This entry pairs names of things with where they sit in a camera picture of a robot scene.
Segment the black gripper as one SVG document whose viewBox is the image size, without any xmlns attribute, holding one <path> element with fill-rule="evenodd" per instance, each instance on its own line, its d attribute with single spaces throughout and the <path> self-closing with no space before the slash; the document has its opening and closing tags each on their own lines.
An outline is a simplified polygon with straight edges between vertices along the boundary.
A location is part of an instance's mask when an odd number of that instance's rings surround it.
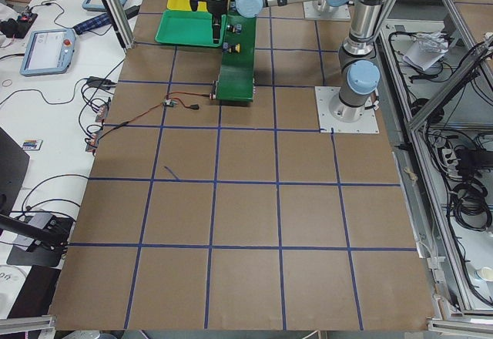
<svg viewBox="0 0 493 339">
<path fill-rule="evenodd" d="M 222 35 L 222 15 L 227 13 L 228 0 L 189 0 L 190 8 L 196 12 L 199 2 L 206 3 L 207 11 L 212 15 L 211 29 L 213 44 L 219 44 Z"/>
</svg>

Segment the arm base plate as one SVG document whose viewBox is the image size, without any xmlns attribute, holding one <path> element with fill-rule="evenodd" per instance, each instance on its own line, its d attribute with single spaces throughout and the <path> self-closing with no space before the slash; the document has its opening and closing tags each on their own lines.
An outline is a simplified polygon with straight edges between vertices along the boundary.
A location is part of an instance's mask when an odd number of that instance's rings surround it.
<svg viewBox="0 0 493 339">
<path fill-rule="evenodd" d="M 326 2 L 304 2 L 304 18 L 334 22 L 349 22 L 350 11 L 347 5 L 329 6 Z"/>
<path fill-rule="evenodd" d="M 345 106 L 338 86 L 316 86 L 315 96 L 322 133 L 378 134 L 376 112 L 371 97 L 359 108 Z"/>
</svg>

